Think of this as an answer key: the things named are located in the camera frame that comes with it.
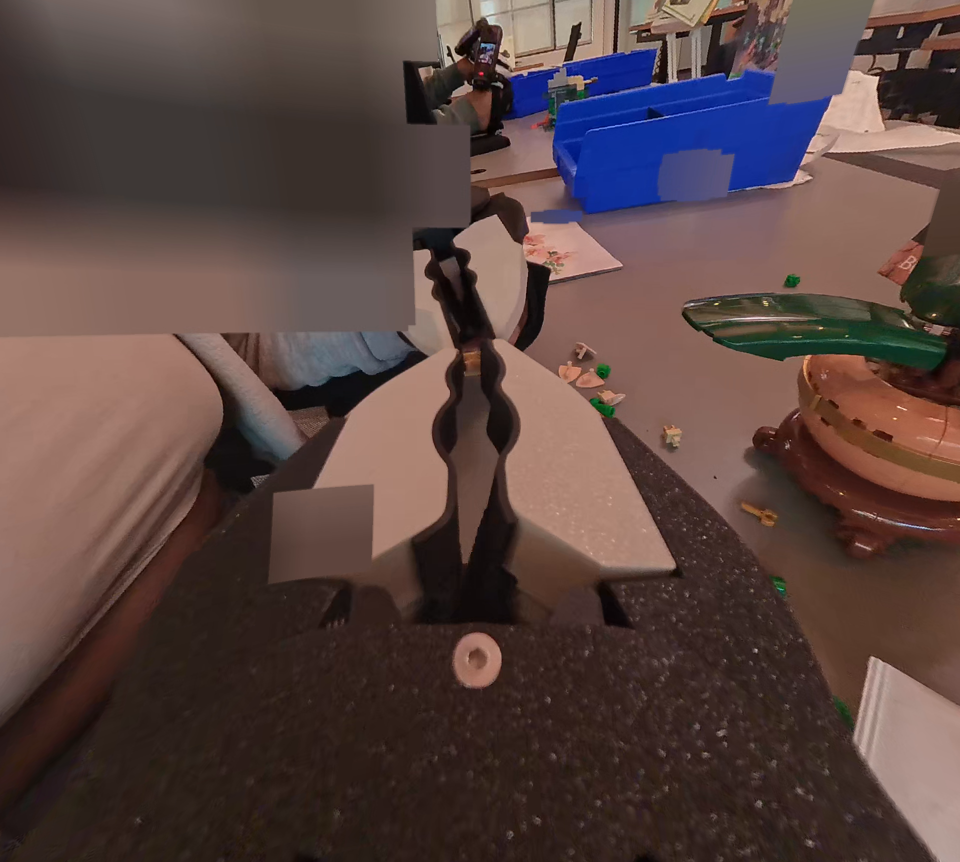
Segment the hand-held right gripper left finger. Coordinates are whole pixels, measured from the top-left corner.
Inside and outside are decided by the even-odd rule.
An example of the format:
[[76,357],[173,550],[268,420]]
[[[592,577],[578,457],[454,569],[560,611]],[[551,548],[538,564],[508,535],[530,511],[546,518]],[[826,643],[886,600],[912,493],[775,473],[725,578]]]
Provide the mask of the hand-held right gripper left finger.
[[349,580],[389,592],[405,618],[447,615],[460,584],[450,459],[460,396],[457,349],[406,369],[348,414],[314,484],[373,487],[369,566]]

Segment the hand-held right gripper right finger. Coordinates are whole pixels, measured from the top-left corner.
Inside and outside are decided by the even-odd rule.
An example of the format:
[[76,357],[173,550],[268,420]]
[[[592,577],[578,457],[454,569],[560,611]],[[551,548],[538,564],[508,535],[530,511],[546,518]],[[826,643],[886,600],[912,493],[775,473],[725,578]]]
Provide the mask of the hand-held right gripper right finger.
[[522,601],[555,609],[574,590],[673,575],[677,563],[606,419],[505,340],[485,342],[486,436],[497,451],[493,557]]

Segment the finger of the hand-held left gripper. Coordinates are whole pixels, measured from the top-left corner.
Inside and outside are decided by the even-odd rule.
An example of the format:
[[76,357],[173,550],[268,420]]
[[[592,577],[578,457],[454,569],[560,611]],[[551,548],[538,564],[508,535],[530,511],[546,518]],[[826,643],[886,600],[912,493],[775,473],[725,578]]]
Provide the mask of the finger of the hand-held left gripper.
[[481,303],[470,256],[452,248],[439,258],[432,249],[413,253],[414,321],[411,345],[420,352],[455,349],[475,352],[481,346]]
[[477,220],[456,234],[450,255],[450,321],[457,347],[519,340],[528,278],[522,244],[498,216]]

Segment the another person's forearm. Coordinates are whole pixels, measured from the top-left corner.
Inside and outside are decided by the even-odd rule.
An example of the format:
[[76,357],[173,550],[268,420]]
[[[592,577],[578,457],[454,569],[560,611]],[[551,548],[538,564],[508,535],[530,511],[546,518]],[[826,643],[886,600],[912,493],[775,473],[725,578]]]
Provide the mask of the another person's forearm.
[[424,96],[438,125],[466,125],[474,136],[486,133],[493,112],[492,90],[469,88],[456,94],[473,78],[474,66],[463,57],[426,76]]

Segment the person's left forearm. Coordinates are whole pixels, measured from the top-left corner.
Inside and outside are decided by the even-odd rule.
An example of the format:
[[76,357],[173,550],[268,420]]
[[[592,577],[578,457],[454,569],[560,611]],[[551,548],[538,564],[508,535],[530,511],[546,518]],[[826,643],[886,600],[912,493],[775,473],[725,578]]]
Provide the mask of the person's left forearm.
[[210,372],[254,454],[277,463],[307,436],[294,413],[341,419],[366,396],[423,361],[399,332],[182,333],[177,339]]

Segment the flower instruction booklet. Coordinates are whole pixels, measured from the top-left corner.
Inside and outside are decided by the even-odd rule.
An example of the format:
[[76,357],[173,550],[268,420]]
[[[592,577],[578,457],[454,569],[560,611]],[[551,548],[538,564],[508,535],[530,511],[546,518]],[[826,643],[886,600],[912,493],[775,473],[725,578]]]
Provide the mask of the flower instruction booklet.
[[550,283],[616,272],[622,263],[580,224],[575,212],[534,212],[527,218],[523,249],[530,264],[549,272]]

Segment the large blue plastic bin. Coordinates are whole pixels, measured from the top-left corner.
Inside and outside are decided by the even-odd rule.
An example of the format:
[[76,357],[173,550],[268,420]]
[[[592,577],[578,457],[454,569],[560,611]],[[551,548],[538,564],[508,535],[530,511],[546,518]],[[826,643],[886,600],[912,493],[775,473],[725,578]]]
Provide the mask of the large blue plastic bin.
[[793,181],[831,96],[786,101],[772,72],[563,103],[553,155],[586,213],[722,199]]

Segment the green toy brick build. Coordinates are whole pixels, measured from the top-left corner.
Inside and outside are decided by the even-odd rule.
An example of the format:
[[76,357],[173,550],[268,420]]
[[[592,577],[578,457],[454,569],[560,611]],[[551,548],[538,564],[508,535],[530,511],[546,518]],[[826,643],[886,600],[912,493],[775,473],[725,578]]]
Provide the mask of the green toy brick build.
[[587,99],[590,87],[596,83],[596,76],[583,77],[579,74],[570,74],[566,67],[560,67],[558,72],[547,83],[547,115],[540,123],[546,132],[552,132],[556,127],[557,116],[562,105]]

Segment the toy brick potted plant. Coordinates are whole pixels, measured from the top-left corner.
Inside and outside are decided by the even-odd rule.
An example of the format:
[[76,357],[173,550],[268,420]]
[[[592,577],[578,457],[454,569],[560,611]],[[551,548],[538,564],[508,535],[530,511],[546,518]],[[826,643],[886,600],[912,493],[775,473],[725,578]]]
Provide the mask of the toy brick potted plant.
[[739,353],[799,357],[797,408],[753,448],[832,509],[849,556],[959,543],[958,249],[915,247],[904,308],[825,293],[683,304],[691,328]]

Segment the person's white shirt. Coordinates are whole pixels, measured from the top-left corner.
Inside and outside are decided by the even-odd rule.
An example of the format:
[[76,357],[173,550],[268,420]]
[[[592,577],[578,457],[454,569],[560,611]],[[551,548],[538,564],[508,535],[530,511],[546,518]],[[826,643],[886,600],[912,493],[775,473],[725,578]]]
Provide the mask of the person's white shirt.
[[1,340],[3,723],[186,518],[223,412],[173,335]]

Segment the green toy set box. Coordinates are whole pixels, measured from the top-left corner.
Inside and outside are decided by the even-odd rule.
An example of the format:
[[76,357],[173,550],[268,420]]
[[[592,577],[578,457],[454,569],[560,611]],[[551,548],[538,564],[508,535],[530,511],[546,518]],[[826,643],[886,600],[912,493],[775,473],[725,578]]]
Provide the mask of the green toy set box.
[[776,71],[792,3],[793,0],[749,0],[728,74],[731,79],[747,71]]

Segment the white paper bag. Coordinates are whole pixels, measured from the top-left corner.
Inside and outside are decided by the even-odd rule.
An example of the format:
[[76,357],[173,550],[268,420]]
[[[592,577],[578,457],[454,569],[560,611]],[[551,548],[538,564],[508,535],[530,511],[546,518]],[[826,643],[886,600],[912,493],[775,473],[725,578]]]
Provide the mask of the white paper bag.
[[938,188],[959,168],[957,128],[928,121],[886,121],[882,117],[878,76],[850,71],[835,95],[800,163],[810,172],[829,159],[906,182]]

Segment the wooden background table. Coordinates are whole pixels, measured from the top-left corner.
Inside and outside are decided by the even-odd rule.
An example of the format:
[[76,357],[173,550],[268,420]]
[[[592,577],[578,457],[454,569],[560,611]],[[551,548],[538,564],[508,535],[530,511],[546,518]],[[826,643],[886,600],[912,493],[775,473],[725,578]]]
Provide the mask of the wooden background table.
[[958,16],[958,3],[870,16],[855,54],[881,56],[919,51],[936,25]]

